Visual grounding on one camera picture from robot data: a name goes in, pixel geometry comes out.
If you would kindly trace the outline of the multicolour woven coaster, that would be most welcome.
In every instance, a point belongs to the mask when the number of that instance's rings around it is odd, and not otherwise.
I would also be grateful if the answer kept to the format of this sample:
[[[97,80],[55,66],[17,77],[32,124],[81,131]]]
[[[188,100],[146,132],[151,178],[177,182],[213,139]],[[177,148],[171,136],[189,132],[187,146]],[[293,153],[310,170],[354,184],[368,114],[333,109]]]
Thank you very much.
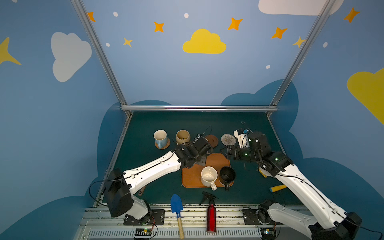
[[[224,134],[221,136],[221,142],[225,146],[236,145],[237,139],[230,134]]]

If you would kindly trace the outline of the dark wooden coaster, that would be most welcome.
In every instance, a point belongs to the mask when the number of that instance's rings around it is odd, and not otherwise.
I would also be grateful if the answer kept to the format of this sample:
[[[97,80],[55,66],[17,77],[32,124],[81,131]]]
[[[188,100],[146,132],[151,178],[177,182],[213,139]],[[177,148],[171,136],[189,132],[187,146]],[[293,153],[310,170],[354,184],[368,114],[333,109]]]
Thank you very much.
[[[209,142],[212,148],[216,148],[219,144],[218,138],[214,135],[207,135],[205,136],[205,139]]]
[[[185,143],[181,143],[181,144],[177,144],[178,147],[188,147],[192,144],[193,142],[185,142]]]

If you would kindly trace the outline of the beige ceramic mug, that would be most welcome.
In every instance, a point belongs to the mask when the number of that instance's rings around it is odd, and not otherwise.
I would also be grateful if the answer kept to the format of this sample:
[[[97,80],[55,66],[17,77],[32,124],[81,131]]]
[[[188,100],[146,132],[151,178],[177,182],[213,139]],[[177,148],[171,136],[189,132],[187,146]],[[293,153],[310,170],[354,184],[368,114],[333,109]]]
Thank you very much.
[[[176,134],[176,143],[181,144],[191,141],[191,135],[187,130],[179,130]]]

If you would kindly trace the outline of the light blue mug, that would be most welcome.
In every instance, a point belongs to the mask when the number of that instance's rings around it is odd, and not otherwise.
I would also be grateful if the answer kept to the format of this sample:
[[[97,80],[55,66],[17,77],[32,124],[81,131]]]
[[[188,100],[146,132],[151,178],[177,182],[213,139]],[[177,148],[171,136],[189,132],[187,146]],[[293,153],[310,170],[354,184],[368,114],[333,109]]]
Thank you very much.
[[[154,139],[157,139],[157,140],[163,140],[167,138],[167,132],[164,131],[164,130],[157,130],[155,133],[154,133]]]

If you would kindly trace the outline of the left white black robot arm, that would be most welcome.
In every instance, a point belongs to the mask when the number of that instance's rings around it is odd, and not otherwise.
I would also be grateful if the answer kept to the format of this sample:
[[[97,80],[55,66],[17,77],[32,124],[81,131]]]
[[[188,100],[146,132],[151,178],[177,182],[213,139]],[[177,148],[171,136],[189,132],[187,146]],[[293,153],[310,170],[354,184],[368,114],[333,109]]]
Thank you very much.
[[[189,145],[178,145],[162,157],[137,168],[110,172],[104,183],[104,200],[112,218],[128,215],[136,221],[147,221],[152,216],[149,204],[135,194],[149,183],[183,168],[205,163],[214,148],[201,137]]]

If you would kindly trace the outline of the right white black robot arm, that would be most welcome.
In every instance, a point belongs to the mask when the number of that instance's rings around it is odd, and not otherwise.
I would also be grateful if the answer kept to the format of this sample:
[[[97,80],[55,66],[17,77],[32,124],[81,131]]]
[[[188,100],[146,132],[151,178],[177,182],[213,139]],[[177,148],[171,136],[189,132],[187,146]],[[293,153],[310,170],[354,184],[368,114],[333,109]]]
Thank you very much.
[[[261,132],[240,134],[238,145],[228,145],[221,153],[228,160],[248,161],[259,165],[259,171],[283,183],[307,207],[311,215],[304,215],[273,201],[259,206],[266,217],[286,225],[311,240],[353,240],[361,227],[362,219],[327,198],[281,151],[273,151],[267,136]]]

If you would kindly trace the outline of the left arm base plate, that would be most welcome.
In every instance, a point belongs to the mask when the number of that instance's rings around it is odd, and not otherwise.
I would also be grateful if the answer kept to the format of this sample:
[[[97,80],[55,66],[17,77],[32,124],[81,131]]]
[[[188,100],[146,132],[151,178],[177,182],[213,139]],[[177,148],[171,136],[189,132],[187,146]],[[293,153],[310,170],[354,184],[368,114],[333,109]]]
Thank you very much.
[[[165,210],[151,210],[142,219],[136,220],[133,216],[125,215],[124,226],[143,226],[143,225],[157,225],[163,226],[165,220]]]

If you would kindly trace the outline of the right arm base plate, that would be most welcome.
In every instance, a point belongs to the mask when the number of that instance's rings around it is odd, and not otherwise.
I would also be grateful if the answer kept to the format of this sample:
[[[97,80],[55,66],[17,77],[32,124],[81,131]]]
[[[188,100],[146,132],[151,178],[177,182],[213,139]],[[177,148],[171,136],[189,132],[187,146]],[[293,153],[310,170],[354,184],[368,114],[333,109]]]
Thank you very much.
[[[280,222],[275,222],[271,219],[268,210],[261,209],[252,209],[250,207],[242,208],[243,219],[245,225],[281,225]]]

